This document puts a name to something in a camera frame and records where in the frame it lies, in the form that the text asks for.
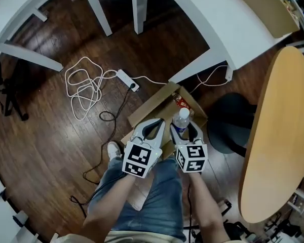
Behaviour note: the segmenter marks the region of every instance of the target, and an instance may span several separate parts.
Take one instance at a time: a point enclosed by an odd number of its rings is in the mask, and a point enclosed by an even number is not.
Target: white sneaker
[[[109,159],[112,160],[115,157],[121,157],[121,149],[115,141],[110,141],[107,145],[107,152]]]

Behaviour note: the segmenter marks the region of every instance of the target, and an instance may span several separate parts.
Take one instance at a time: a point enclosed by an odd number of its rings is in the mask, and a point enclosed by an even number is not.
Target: jeans
[[[120,176],[123,160],[113,158],[101,178],[99,189],[109,181]],[[172,236],[186,241],[183,234],[182,185],[177,173],[177,161],[169,157],[154,167],[155,177],[149,195],[140,211],[125,202],[121,214],[112,228],[118,231],[144,231]],[[116,181],[104,186],[91,200],[88,213],[92,207],[112,188]]]

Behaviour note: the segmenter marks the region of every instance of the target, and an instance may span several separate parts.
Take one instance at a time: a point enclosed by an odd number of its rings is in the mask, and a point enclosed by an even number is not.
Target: wooden tabletop
[[[279,210],[304,175],[304,55],[285,47],[264,80],[242,170],[239,209],[250,223]]]

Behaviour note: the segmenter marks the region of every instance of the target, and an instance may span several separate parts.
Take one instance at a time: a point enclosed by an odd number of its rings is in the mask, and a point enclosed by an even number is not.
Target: black cable
[[[99,183],[100,183],[100,182],[96,183],[96,182],[93,182],[93,181],[89,180],[89,179],[87,178],[87,174],[88,174],[89,172],[93,171],[94,169],[98,168],[98,167],[101,165],[101,163],[102,163],[102,150],[103,150],[103,147],[104,147],[104,145],[106,145],[107,143],[109,143],[109,142],[111,141],[111,139],[113,138],[113,136],[115,135],[115,133],[116,133],[116,122],[117,122],[117,118],[119,117],[119,115],[120,115],[120,113],[121,113],[121,111],[122,111],[122,109],[123,109],[123,107],[124,107],[124,105],[125,105],[125,102],[126,102],[126,98],[127,98],[128,92],[129,92],[132,88],[134,88],[134,87],[135,87],[135,85],[132,84],[132,85],[129,87],[129,89],[126,91],[124,100],[123,100],[121,106],[119,107],[119,109],[118,109],[116,115],[114,115],[114,114],[113,114],[112,112],[110,112],[110,111],[103,111],[103,112],[101,112],[100,115],[99,115],[99,118],[100,118],[101,120],[103,120],[104,122],[107,122],[107,121],[108,121],[108,122],[114,122],[114,127],[113,127],[112,133],[111,133],[111,135],[109,136],[109,138],[108,138],[103,144],[101,144],[101,147],[100,147],[100,161],[99,161],[99,163],[98,163],[97,165],[95,165],[93,168],[91,168],[91,169],[89,169],[89,170],[83,172],[83,174],[82,174],[82,177],[83,177],[85,180],[87,180],[88,182],[90,182],[90,183],[93,183],[93,184],[95,184],[95,185],[99,185]],[[111,118],[111,119],[105,119],[105,118],[103,118],[101,115],[104,114],[104,113],[110,114],[110,115],[112,116],[112,118]],[[87,217],[87,214],[86,214],[86,212],[85,212],[83,206],[84,206],[84,205],[88,205],[88,204],[90,203],[90,201],[93,199],[93,197],[94,197],[102,188],[104,188],[106,185],[108,185],[108,184],[110,184],[110,183],[112,183],[112,182],[114,182],[114,181],[117,181],[117,180],[119,180],[119,179],[121,179],[121,178],[123,178],[123,177],[125,177],[125,176],[126,176],[126,174],[122,173],[120,176],[118,176],[118,177],[116,177],[115,179],[109,181],[108,183],[102,185],[99,189],[97,189],[97,190],[90,196],[90,198],[89,198],[85,203],[79,202],[79,200],[78,200],[75,196],[73,196],[73,195],[70,196],[70,201],[73,202],[74,204],[76,204],[76,205],[78,205],[78,206],[80,207],[80,209],[81,209],[83,215],[84,215],[85,218],[86,218],[86,217]]]
[[[190,192],[191,192],[191,185],[189,184],[188,186],[188,193],[187,193],[187,198],[189,202],[189,236],[188,236],[188,242],[191,243],[191,234],[192,234],[192,202],[190,198]]]

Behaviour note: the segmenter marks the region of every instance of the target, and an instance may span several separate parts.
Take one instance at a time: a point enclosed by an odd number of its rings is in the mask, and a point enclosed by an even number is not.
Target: black stool
[[[223,154],[235,152],[245,157],[256,108],[237,93],[218,99],[208,112],[207,134],[211,145]]]

